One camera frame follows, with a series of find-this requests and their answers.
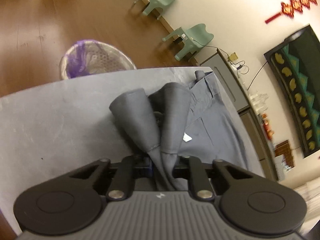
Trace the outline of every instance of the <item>baseboard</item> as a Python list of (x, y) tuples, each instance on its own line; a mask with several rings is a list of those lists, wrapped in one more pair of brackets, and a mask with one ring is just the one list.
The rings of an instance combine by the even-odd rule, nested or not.
[[(145, 5), (147, 5), (149, 3), (148, 0), (141, 0)], [(158, 17), (160, 15), (160, 13), (157, 10), (153, 10), (152, 11), (153, 14), (156, 15), (156, 17)], [(164, 28), (169, 32), (173, 32), (173, 28), (170, 26), (170, 24), (164, 19), (164, 17), (161, 17), (159, 19), (159, 22), (164, 26)], [(200, 66), (199, 63), (196, 61), (195, 58), (190, 59), (190, 63), (194, 66)]]

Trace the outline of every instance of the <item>chair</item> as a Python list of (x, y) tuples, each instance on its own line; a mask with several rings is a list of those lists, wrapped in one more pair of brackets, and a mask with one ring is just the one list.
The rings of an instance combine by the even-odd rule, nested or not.
[(179, 38), (174, 41), (175, 43), (179, 43), (181, 41), (184, 42), (184, 47), (182, 48), (182, 50), (180, 50), (174, 56), (178, 61), (180, 61), (188, 52), (191, 52), (191, 58), (193, 58), (204, 46), (206, 46), (214, 38), (214, 35), (212, 33), (208, 33), (205, 30), (205, 24), (203, 23), (197, 24), (188, 30), (184, 30), (182, 27), (180, 27), (163, 38), (162, 41), (167, 41), (173, 35), (179, 36)]
[(148, 15), (155, 8), (162, 8), (162, 13), (158, 16), (157, 20), (159, 20), (162, 14), (167, 10), (167, 8), (175, 1), (175, 0), (149, 0), (150, 3), (142, 12), (143, 15)]

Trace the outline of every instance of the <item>silver bolt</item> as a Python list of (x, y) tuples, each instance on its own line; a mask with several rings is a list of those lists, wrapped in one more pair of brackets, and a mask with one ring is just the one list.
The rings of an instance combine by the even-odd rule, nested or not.
[(109, 192), (108, 196), (113, 199), (119, 199), (124, 196), (124, 192), (122, 192), (121, 190), (111, 190)]
[(209, 190), (199, 190), (197, 192), (197, 196), (199, 198), (204, 198), (204, 199), (207, 199), (207, 198), (212, 198), (213, 194), (211, 191)]

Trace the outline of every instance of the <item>hanging ornament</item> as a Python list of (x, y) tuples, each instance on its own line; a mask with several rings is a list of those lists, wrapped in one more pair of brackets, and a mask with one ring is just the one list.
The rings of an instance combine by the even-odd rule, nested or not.
[(273, 21), (283, 14), (289, 16), (290, 18), (293, 18), (294, 11), (303, 13), (303, 6), (310, 9), (310, 2), (318, 5), (317, 0), (290, 0), (290, 4), (282, 2), (281, 11), (265, 20), (265, 23), (268, 24), (269, 22)]

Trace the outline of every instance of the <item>brown floor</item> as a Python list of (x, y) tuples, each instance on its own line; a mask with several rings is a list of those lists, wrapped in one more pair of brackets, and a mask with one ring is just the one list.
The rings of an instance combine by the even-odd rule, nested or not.
[(138, 68), (190, 65), (161, 38), (168, 32), (134, 0), (0, 0), (0, 97), (59, 80), (59, 61), (76, 41), (110, 43)]

